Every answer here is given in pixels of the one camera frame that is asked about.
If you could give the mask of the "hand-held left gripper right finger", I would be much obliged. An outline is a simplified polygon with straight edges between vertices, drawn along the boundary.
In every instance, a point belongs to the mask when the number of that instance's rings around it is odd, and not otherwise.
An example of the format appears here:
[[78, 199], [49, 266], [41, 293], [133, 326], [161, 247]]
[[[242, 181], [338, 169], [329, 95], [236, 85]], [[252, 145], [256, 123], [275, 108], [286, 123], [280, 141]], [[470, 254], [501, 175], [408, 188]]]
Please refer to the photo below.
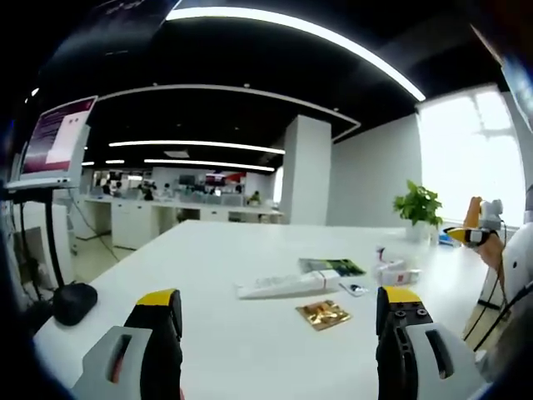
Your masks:
[[378, 288], [376, 335], [380, 399], [477, 399], [489, 387], [474, 352], [409, 289]]

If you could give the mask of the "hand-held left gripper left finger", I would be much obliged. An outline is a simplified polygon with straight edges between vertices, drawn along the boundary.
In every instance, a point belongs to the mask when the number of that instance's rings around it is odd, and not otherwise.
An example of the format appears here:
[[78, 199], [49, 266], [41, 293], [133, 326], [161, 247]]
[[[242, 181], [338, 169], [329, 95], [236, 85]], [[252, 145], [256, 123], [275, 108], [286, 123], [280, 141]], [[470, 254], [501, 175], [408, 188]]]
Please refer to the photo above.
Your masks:
[[171, 288], [139, 299], [82, 358], [76, 399], [182, 399], [182, 300]]

